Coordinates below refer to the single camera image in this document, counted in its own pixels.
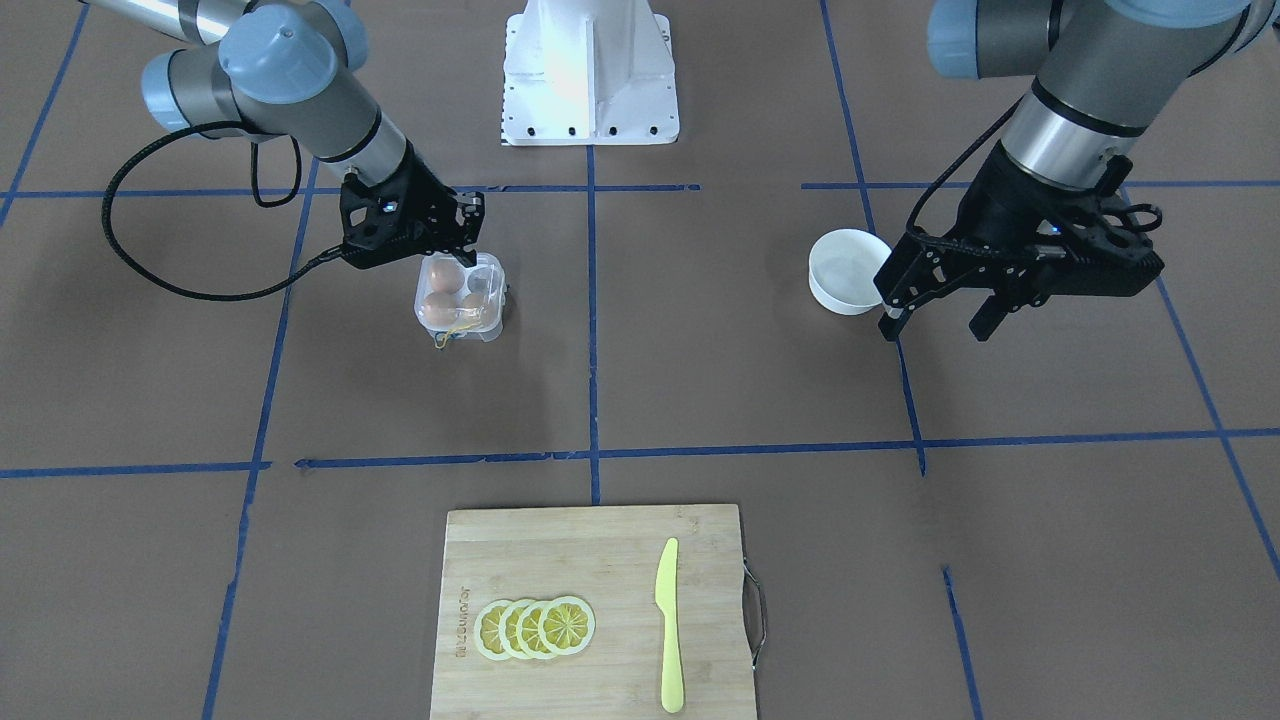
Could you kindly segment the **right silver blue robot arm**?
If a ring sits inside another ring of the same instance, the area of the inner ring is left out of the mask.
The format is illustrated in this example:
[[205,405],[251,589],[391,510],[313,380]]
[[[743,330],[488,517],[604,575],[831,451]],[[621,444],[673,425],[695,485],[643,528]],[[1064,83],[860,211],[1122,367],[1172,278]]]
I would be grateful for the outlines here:
[[183,42],[150,61],[141,91],[168,132],[296,140],[342,182],[340,256],[369,269],[448,254],[474,266],[480,193],[440,182],[356,78],[369,37],[342,1],[104,1]]

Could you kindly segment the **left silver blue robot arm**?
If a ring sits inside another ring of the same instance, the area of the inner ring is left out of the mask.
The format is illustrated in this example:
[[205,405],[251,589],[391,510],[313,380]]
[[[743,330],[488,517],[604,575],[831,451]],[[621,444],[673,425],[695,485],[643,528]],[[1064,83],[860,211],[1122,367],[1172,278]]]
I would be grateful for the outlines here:
[[932,234],[923,202],[911,210],[874,278],[882,336],[897,340],[956,290],[987,292],[969,323],[986,341],[1053,296],[1126,299],[1152,284],[1162,214],[1121,199],[1130,151],[1188,78],[1276,23],[1275,1],[937,1],[928,51],[941,76],[1032,82],[975,141],[989,154],[952,227]]

